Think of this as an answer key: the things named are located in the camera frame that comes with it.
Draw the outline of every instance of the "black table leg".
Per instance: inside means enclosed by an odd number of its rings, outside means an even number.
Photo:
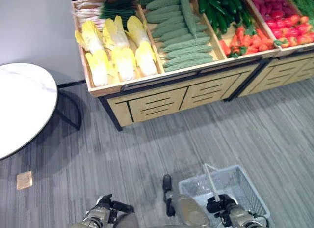
[[[120,126],[120,123],[118,122],[118,119],[116,118],[116,116],[114,115],[107,99],[104,96],[98,97],[99,101],[101,102],[101,104],[103,105],[104,109],[106,110],[106,112],[108,113],[111,121],[113,122],[114,126],[117,128],[118,131],[122,131],[122,127]]]
[[[65,116],[61,111],[59,111],[57,108],[55,109],[55,112],[60,116],[60,118],[68,123],[70,126],[73,126],[75,129],[77,129],[78,131],[80,130],[80,127],[82,125],[82,114],[80,112],[79,106],[76,104],[76,102],[67,94],[65,93],[61,93],[60,91],[58,91],[58,94],[62,97],[67,98],[75,107],[77,113],[78,113],[78,123],[75,124],[74,122],[72,122],[67,116]]]

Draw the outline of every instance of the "fake vegetable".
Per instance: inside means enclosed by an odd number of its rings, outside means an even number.
[[[94,22],[88,20],[83,23],[82,33],[75,31],[77,42],[86,50],[94,54],[97,50],[104,50],[103,36]]]

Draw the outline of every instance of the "shelf drawer panel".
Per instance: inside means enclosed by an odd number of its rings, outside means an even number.
[[[134,122],[179,111],[185,91],[186,87],[129,101]]]

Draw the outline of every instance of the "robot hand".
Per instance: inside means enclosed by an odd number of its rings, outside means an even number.
[[[108,224],[114,224],[117,220],[118,211],[133,213],[134,208],[121,202],[111,201],[112,194],[100,197],[96,205],[86,212],[85,218],[80,223],[75,223],[71,228],[105,228]],[[138,225],[130,224],[129,227],[137,228]]]

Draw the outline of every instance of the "black metal frame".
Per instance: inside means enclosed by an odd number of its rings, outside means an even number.
[[[75,106],[77,112],[78,112],[78,124],[75,124],[73,123],[69,118],[67,118],[63,113],[61,113],[58,109],[57,109],[57,106],[58,106],[58,103],[59,103],[59,95],[67,98],[68,100],[70,100],[70,102],[73,103],[73,105]],[[36,138],[37,136],[46,128],[46,126],[48,125],[49,122],[51,122],[51,119],[52,119],[52,116],[54,114],[58,114],[60,116],[60,118],[66,122],[67,124],[71,125],[72,127],[74,127],[76,130],[80,130],[80,127],[81,127],[81,124],[82,124],[82,114],[80,112],[80,109],[78,107],[78,105],[76,104],[76,102],[70,97],[68,96],[67,94],[64,94],[64,93],[61,93],[58,89],[57,89],[57,100],[56,100],[56,104],[55,104],[55,108],[49,118],[49,120],[46,122],[46,124],[42,127],[42,129],[29,141],[27,142],[26,144],[24,144],[22,147],[20,147],[19,149],[17,149],[16,151],[6,155],[5,157],[1,158],[0,161],[12,156],[13,154],[16,154],[17,152],[19,152],[20,150],[24,149],[27,145],[29,145],[30,143],[32,143]]]

